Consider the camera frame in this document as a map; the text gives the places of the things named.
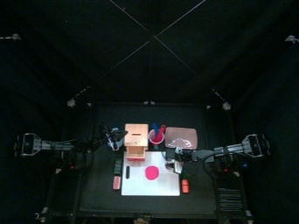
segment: red circle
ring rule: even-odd
[[[159,168],[153,165],[147,166],[144,169],[144,175],[149,180],[155,180],[159,177]]]

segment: wooden box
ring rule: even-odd
[[[145,161],[148,125],[143,123],[127,123],[125,131],[125,159],[128,161]]]

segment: light fixture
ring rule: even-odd
[[[16,41],[17,39],[21,40],[21,37],[19,34],[13,34],[12,37],[0,37],[0,39],[12,39],[13,41]]]
[[[295,41],[299,42],[299,38],[296,38],[294,35],[290,35],[284,41],[288,41],[288,42],[291,41],[295,43]]]

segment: red marker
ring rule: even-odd
[[[115,180],[113,180],[113,190],[119,190],[120,189],[120,177],[115,176]]]
[[[188,182],[187,178],[184,178],[181,180],[181,192],[183,193],[188,193],[189,192],[189,182]]]

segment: black ceiling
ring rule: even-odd
[[[0,36],[21,37],[0,42],[11,77],[43,81],[63,101],[220,102],[213,89],[235,102],[291,44],[299,21],[296,0],[0,4]]]

